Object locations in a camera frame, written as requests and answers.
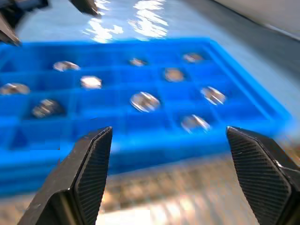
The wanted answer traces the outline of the perforated metal tray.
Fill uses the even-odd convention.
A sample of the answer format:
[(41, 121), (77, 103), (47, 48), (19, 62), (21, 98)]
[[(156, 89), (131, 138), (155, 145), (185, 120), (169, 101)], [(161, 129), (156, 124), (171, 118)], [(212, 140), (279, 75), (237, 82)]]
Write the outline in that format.
[[(300, 145), (282, 150), (300, 167)], [(35, 194), (0, 202), (0, 225), (17, 225)], [(259, 223), (230, 153), (107, 176), (96, 225)]]

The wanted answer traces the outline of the blue compartment tray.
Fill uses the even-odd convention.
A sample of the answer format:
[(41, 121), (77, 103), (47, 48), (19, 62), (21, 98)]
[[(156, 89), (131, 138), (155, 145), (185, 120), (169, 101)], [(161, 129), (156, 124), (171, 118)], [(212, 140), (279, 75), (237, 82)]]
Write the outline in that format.
[[(186, 53), (204, 60), (188, 63)], [(143, 67), (129, 64), (138, 58)], [(60, 72), (58, 61), (80, 70)], [(166, 68), (179, 68), (185, 79), (168, 82)], [(81, 86), (82, 76), (102, 80), (101, 89)], [(31, 42), (20, 47), (0, 44), (0, 87), (21, 83), (27, 95), (0, 94), (0, 198), (40, 189), (51, 170), (89, 132), (112, 127), (109, 173), (122, 173), (185, 158), (229, 150), (227, 126), (275, 136), (291, 121), (290, 113), (217, 42), (209, 38), (97, 42)], [(226, 96), (213, 105), (201, 93), (211, 86)], [(138, 92), (156, 97), (153, 112), (135, 109)], [(43, 99), (58, 101), (62, 115), (35, 118)], [(180, 123), (195, 114), (210, 130), (185, 131)]]

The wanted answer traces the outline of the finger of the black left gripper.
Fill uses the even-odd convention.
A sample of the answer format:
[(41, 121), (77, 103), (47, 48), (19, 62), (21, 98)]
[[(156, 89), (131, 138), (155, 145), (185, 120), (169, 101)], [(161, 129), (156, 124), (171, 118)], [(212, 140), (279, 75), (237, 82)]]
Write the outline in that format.
[(0, 42), (14, 46), (21, 44), (20, 39), (15, 34), (15, 28), (20, 19), (19, 16), (9, 11), (0, 11)]
[(81, 13), (91, 16), (97, 16), (98, 7), (95, 0), (69, 0)]

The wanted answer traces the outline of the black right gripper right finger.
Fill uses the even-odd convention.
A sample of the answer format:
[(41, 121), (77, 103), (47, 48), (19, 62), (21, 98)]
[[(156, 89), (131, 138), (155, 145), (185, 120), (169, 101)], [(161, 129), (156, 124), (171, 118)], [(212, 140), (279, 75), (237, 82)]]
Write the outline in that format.
[(227, 127), (234, 168), (259, 225), (300, 225), (300, 167), (271, 138)]

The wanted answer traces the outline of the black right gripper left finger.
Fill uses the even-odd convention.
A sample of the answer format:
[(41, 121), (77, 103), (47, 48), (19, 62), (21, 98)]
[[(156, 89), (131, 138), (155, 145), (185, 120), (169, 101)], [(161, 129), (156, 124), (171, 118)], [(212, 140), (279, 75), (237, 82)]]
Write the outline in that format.
[(17, 225), (96, 225), (112, 136), (112, 127), (105, 127), (80, 138), (48, 175)]

